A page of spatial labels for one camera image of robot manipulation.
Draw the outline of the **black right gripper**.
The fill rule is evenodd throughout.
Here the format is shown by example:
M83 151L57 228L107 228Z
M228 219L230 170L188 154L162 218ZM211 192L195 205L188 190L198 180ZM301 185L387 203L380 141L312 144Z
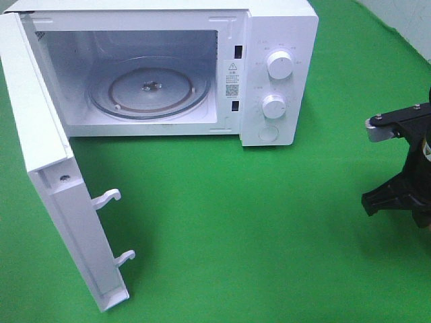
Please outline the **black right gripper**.
M410 210L418 227L430 227L430 103L398 111L393 132L409 144L403 169L364 193L362 206L369 216L380 210Z

